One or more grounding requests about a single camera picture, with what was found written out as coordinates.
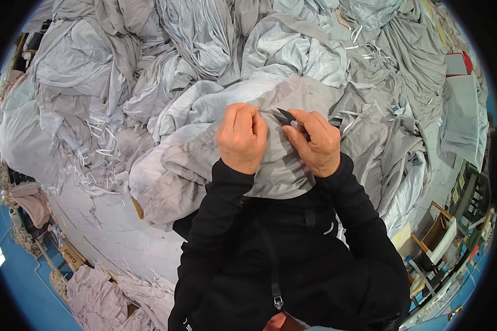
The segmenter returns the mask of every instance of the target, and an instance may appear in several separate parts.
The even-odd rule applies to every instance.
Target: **person's left hand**
[[[226,107],[216,133],[223,162],[240,173],[254,174],[267,148],[267,129],[258,108],[243,102]]]

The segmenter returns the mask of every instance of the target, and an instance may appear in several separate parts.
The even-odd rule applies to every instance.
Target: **hand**
[[[307,167],[317,177],[331,176],[341,163],[341,132],[318,112],[306,113],[300,109],[288,109],[298,122],[298,129],[283,126],[282,130],[296,148]],[[308,142],[304,136],[311,138]]]
[[[254,174],[267,148],[267,129],[258,108],[243,102],[226,107],[216,133],[223,162],[240,173]]]

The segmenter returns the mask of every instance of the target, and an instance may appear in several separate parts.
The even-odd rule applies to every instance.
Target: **cardboard box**
[[[86,264],[86,259],[79,254],[79,252],[69,242],[66,242],[59,249],[59,252],[62,254],[65,261],[72,267],[74,272],[76,272],[80,266]]]

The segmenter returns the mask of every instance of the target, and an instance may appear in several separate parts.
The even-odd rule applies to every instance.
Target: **paper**
[[[466,182],[464,181],[464,176],[462,174],[460,174],[460,177],[458,177],[458,184],[460,185],[460,188],[461,189],[464,189],[464,184]]]
[[[457,203],[458,202],[458,191],[455,190],[455,192],[453,192],[453,203]]]

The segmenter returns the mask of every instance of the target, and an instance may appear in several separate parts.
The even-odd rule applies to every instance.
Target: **black sleeve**
[[[331,196],[333,208],[346,229],[346,242],[356,259],[349,276],[355,278],[356,284],[365,285],[358,309],[370,316],[372,312],[406,314],[410,299],[405,266],[387,236],[385,223],[352,171],[353,161],[341,153],[337,171],[326,178],[316,177],[316,182]],[[340,296],[342,290],[334,293]]]
[[[241,196],[254,185],[254,175],[230,169],[220,159],[212,168],[212,182],[187,242],[182,244],[179,281],[175,287],[175,306],[168,330],[178,330],[185,318],[198,307],[201,298],[223,262],[223,245],[234,216],[242,209]]]

